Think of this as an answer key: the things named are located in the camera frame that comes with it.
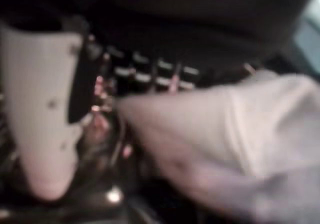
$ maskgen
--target finger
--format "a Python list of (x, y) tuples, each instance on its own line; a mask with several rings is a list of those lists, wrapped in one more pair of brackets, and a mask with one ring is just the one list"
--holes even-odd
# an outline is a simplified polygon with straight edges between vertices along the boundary
[(220, 87), (174, 96), (130, 97), (117, 107), (151, 153), (174, 158), (187, 145), (238, 168), (228, 146), (234, 138), (229, 104), (226, 89)]

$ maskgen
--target hand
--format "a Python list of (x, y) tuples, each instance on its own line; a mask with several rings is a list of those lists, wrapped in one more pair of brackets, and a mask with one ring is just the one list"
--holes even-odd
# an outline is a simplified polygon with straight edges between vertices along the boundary
[(118, 103), (163, 175), (212, 210), (319, 223), (320, 89), (258, 72), (238, 85)]

